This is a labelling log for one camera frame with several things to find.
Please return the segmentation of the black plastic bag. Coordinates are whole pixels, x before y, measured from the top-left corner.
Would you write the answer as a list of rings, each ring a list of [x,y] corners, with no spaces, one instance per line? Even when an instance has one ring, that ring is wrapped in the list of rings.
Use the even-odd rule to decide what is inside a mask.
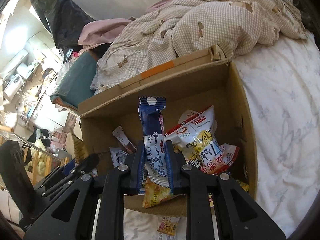
[[[94,19],[72,0],[30,0],[43,26],[52,34],[56,48],[78,49],[83,27]]]

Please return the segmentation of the orange chip bag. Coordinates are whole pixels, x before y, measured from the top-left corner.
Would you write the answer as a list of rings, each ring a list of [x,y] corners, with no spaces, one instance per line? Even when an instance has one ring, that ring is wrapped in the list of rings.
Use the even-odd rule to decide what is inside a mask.
[[[142,207],[150,208],[177,197],[168,187],[153,183],[149,178],[145,182],[145,195]]]

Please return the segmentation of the teal orange cushion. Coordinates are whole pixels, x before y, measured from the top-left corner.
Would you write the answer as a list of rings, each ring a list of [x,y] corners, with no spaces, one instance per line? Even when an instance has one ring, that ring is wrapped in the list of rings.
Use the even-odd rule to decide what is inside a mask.
[[[97,61],[96,53],[90,50],[82,53],[57,82],[50,95],[51,102],[79,113],[78,105],[95,94],[91,84],[97,72]]]

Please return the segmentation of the checkered bear quilt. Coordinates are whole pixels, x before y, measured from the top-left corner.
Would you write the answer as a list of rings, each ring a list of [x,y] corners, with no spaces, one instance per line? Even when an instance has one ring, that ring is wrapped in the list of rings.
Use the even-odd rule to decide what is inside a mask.
[[[292,0],[171,0],[128,24],[97,62],[91,83],[103,92],[146,70],[217,46],[225,59],[272,45],[285,35],[305,39]]]

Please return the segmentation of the dark blue snack bar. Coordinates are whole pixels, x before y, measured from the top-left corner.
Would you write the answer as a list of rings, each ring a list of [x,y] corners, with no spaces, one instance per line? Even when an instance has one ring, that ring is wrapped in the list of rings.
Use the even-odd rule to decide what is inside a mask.
[[[149,179],[160,186],[168,187],[165,163],[164,121],[162,110],[166,108],[166,98],[142,96],[139,98],[138,114],[142,124],[145,147],[145,168]]]

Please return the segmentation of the pink cloth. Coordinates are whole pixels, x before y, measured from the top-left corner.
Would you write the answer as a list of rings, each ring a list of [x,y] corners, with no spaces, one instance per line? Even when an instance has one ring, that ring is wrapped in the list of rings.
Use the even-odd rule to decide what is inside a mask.
[[[112,18],[86,24],[78,39],[78,45],[82,46],[79,55],[100,45],[113,43],[123,29],[135,19],[134,17],[129,19]]]

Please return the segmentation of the brown chocolate wafer bar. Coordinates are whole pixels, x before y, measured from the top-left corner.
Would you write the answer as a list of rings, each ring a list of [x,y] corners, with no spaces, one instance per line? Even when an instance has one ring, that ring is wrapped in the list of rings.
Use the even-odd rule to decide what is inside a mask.
[[[121,126],[118,126],[112,134],[126,149],[127,153],[134,154],[136,152],[136,146],[128,139]]]

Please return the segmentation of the white red noodle snack bag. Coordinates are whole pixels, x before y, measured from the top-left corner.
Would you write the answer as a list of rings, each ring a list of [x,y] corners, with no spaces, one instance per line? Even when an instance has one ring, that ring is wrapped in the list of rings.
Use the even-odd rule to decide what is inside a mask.
[[[216,127],[214,106],[210,106],[168,130],[164,139],[175,145],[187,164],[217,175],[236,161],[239,147],[220,145],[215,138]]]

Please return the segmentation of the yellow peanut packet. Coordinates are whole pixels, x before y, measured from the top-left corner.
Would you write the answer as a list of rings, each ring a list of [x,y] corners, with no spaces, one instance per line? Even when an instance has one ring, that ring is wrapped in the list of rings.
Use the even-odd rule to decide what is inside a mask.
[[[175,236],[180,217],[162,217],[157,231],[168,236]]]

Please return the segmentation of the brown cardboard box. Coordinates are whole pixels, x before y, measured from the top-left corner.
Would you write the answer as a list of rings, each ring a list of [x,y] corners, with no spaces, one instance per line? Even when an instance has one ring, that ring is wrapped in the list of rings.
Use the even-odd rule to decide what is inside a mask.
[[[113,169],[110,148],[119,145],[112,134],[117,127],[122,127],[134,144],[142,140],[138,116],[141,96],[166,98],[165,129],[173,128],[188,109],[201,111],[214,106],[217,141],[240,147],[247,168],[249,194],[256,197],[258,165],[253,121],[234,62],[212,61],[207,52],[192,53],[180,58],[178,66],[167,62],[160,73],[150,70],[142,80],[134,78],[80,103],[82,138],[88,152],[99,155],[100,175]]]

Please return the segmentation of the white floral bed sheet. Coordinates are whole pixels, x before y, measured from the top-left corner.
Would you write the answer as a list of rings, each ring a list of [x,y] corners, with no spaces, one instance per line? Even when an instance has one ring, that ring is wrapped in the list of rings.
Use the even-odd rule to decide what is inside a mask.
[[[253,121],[258,160],[258,204],[288,239],[319,192],[319,48],[280,36],[235,59]]]

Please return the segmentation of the white blue snack bag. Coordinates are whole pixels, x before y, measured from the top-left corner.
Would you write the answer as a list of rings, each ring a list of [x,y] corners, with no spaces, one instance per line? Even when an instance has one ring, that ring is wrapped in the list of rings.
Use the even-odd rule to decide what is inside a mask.
[[[125,162],[125,159],[129,155],[124,150],[118,147],[111,147],[110,148],[110,155],[112,159],[112,163],[114,167],[118,167],[119,165]]]

